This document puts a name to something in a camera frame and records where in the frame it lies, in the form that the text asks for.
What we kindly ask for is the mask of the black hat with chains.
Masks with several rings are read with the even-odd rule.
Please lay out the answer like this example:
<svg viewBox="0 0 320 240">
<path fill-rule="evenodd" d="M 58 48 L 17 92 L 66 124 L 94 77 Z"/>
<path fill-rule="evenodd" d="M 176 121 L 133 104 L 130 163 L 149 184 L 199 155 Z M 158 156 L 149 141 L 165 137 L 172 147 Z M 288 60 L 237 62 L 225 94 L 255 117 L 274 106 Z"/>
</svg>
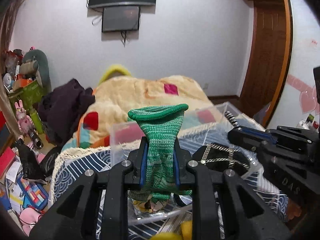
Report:
<svg viewBox="0 0 320 240">
<path fill-rule="evenodd" d="M 216 143 L 201 146 L 193 154 L 192 159 L 210 170 L 223 172 L 231 169 L 240 176 L 250 169 L 249 159 L 242 152 Z"/>
</svg>

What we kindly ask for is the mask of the yellow green sponge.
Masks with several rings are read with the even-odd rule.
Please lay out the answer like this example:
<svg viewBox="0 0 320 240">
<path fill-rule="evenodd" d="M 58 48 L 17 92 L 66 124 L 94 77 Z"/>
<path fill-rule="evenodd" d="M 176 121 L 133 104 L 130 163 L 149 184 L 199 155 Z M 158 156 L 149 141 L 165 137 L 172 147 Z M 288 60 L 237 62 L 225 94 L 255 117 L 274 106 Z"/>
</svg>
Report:
<svg viewBox="0 0 320 240">
<path fill-rule="evenodd" d="M 151 240 L 192 240 L 193 239 L 193 224 L 192 220 L 183 221 L 177 231 L 161 231 L 152 236 Z"/>
</svg>

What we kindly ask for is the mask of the green knitted glove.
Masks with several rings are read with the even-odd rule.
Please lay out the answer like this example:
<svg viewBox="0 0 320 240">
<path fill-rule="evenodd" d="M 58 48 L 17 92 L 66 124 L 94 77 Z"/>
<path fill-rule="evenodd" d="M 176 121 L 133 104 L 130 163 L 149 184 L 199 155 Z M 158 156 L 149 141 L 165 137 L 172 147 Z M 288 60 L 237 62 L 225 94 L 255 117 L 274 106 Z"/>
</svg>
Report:
<svg viewBox="0 0 320 240">
<path fill-rule="evenodd" d="M 174 180 L 174 144 L 181 129 L 184 112 L 189 108 L 179 105 L 149 106 L 132 109 L 128 117 L 139 125 L 148 142 L 146 181 L 140 191 L 130 191 L 129 197 L 147 202 L 166 201 L 172 193 L 191 195 L 192 191 L 178 191 Z"/>
</svg>

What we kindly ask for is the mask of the colourful blue pencil case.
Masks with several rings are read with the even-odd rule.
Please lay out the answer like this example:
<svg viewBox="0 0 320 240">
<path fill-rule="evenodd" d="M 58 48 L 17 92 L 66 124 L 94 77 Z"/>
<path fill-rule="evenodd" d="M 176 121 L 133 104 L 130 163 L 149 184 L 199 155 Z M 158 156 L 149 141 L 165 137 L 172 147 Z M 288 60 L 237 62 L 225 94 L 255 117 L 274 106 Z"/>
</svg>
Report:
<svg viewBox="0 0 320 240">
<path fill-rule="evenodd" d="M 48 193 L 40 183 L 28 181 L 19 176 L 17 183 L 30 205 L 37 210 L 43 210 L 48 204 Z"/>
</svg>

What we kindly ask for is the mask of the pink plush item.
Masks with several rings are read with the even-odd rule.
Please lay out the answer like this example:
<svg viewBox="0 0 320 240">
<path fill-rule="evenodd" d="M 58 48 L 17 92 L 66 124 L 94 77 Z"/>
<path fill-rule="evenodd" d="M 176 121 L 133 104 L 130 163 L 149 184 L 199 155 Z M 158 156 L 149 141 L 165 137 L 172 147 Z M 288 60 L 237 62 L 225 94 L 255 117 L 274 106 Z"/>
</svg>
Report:
<svg viewBox="0 0 320 240">
<path fill-rule="evenodd" d="M 28 207 L 21 212 L 19 220 L 22 224 L 22 229 L 27 236 L 29 236 L 32 228 L 41 217 L 42 214 L 31 207 Z"/>
</svg>

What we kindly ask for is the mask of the brown wooden door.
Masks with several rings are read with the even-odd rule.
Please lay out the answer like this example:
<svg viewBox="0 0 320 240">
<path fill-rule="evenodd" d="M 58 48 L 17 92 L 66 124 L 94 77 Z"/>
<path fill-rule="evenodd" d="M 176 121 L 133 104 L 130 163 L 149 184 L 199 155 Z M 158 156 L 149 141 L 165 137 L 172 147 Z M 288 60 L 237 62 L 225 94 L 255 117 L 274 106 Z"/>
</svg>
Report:
<svg viewBox="0 0 320 240">
<path fill-rule="evenodd" d="M 281 72 L 287 59 L 285 0 L 253 0 L 253 36 L 240 95 L 242 111 L 266 127 L 275 108 Z"/>
</svg>

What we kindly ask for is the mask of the floral fabric cloth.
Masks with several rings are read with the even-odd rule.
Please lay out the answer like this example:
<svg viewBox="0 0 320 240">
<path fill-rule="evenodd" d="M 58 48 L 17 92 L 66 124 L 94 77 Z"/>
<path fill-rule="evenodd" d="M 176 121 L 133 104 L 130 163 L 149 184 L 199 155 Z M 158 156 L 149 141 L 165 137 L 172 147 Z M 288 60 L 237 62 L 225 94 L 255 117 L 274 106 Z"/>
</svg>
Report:
<svg viewBox="0 0 320 240">
<path fill-rule="evenodd" d="M 141 213 L 157 213 L 162 211 L 168 204 L 169 200 L 148 198 L 146 202 L 131 199 L 134 211 L 137 215 Z"/>
</svg>

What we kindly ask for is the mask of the green bottle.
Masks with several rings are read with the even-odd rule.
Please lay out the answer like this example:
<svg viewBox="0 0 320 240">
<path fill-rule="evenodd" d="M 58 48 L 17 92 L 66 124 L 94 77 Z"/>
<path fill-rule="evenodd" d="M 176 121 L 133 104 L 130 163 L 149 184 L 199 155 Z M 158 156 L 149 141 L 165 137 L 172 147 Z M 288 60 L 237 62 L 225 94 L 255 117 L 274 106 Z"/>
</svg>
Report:
<svg viewBox="0 0 320 240">
<path fill-rule="evenodd" d="M 34 124 L 35 129 L 37 130 L 37 132 L 39 134 L 43 134 L 44 130 L 43 130 L 42 122 L 40 120 L 40 117 L 39 117 L 37 111 L 34 108 L 32 108 L 32 109 L 30 109 L 29 113 L 30 113 L 30 117 L 31 117 L 31 119 L 33 121 L 33 124 Z"/>
</svg>

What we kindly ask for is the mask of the pink rabbit toy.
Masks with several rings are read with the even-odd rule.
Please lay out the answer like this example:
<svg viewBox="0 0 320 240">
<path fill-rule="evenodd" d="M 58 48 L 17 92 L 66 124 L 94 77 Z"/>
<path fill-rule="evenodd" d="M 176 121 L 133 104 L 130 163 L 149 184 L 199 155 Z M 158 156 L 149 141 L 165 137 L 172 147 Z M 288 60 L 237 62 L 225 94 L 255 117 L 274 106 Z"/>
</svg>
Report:
<svg viewBox="0 0 320 240">
<path fill-rule="evenodd" d="M 15 102 L 15 108 L 18 128 L 23 136 L 27 136 L 29 132 L 34 129 L 33 121 L 31 117 L 27 115 L 22 100 Z"/>
</svg>

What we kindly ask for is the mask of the dark purple clothes pile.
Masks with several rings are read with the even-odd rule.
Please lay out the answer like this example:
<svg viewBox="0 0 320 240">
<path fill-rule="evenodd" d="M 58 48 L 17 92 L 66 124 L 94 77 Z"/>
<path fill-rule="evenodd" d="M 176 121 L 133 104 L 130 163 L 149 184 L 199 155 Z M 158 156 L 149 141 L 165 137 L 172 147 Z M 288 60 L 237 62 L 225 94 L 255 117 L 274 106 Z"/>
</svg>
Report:
<svg viewBox="0 0 320 240">
<path fill-rule="evenodd" d="M 43 96 L 38 114 L 49 141 L 63 146 L 78 129 L 81 117 L 93 103 L 93 89 L 82 87 L 76 79 Z"/>
</svg>

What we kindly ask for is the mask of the beige fleece blanket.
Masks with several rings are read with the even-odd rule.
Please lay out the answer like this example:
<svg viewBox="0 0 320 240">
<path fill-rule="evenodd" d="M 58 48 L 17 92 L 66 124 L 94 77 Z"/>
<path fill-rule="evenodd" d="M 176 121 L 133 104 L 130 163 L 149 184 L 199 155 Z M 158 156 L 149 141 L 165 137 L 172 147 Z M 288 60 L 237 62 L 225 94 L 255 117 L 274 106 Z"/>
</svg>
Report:
<svg viewBox="0 0 320 240">
<path fill-rule="evenodd" d="M 112 126 L 127 122 L 127 114 L 132 109 L 186 103 L 189 110 L 194 111 L 213 106 L 195 80 L 181 75 L 155 81 L 131 76 L 113 77 L 102 82 L 93 94 L 95 103 L 81 116 L 63 150 L 108 146 Z"/>
</svg>

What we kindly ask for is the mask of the green storage box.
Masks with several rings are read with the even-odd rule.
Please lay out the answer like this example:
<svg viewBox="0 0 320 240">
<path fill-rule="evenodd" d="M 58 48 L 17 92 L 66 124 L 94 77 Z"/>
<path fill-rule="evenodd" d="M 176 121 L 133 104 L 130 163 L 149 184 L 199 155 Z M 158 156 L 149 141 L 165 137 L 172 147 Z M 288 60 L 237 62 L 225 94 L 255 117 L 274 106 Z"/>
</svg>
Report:
<svg viewBox="0 0 320 240">
<path fill-rule="evenodd" d="M 39 103 L 46 94 L 47 88 L 41 87 L 35 80 L 24 88 L 19 88 L 15 92 L 9 93 L 8 99 L 13 111 L 16 109 L 15 102 L 18 102 L 19 100 L 22 100 L 24 109 L 29 111 L 32 109 L 33 105 Z"/>
</svg>

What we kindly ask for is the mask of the yellow fluffy chair back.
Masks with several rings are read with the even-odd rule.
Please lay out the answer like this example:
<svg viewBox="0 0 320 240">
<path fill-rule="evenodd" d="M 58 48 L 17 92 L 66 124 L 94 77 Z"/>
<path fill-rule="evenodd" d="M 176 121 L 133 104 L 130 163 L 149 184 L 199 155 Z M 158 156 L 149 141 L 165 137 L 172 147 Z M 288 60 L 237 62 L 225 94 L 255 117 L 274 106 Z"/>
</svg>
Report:
<svg viewBox="0 0 320 240">
<path fill-rule="evenodd" d="M 98 85 L 102 84 L 108 79 L 111 79 L 113 77 L 118 77 L 118 76 L 131 76 L 131 73 L 127 70 L 127 68 L 125 68 L 121 64 L 112 64 L 104 72 Z"/>
</svg>

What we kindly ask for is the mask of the grey green plush toy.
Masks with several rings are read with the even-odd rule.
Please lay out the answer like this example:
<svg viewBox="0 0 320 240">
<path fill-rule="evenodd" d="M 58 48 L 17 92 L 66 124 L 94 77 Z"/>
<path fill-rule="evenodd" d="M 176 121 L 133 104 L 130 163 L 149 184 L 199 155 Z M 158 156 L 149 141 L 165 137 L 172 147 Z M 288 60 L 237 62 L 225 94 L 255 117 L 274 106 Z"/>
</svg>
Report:
<svg viewBox="0 0 320 240">
<path fill-rule="evenodd" d="M 19 74 L 26 79 L 36 80 L 40 87 L 51 90 L 48 59 L 43 51 L 34 49 L 27 52 L 22 58 Z"/>
</svg>

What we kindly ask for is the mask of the small wall monitor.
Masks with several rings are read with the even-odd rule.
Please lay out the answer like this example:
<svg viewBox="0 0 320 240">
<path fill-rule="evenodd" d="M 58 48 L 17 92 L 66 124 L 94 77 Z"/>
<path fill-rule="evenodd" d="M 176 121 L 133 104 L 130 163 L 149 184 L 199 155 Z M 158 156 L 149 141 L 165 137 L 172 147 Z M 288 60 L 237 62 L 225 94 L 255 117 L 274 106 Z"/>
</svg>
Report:
<svg viewBox="0 0 320 240">
<path fill-rule="evenodd" d="M 105 7 L 101 32 L 137 31 L 140 25 L 140 7 L 135 5 Z"/>
</svg>

